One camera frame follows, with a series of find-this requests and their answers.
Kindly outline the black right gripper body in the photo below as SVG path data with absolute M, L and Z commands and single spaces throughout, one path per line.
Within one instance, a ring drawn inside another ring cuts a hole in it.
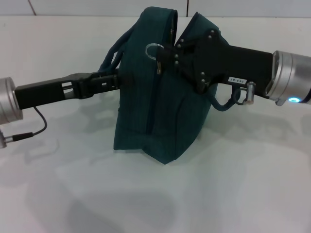
M 246 87 L 255 83 L 255 95 L 265 98 L 272 79 L 273 55 L 229 45 L 216 29 L 207 30 L 195 45 L 193 73 L 208 86 L 223 83 Z

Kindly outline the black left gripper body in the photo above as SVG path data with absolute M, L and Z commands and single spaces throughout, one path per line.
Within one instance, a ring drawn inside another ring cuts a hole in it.
M 85 82 L 90 73 L 75 73 L 38 83 L 22 85 L 14 90 L 19 109 L 28 109 L 40 105 L 69 99 L 82 99 Z

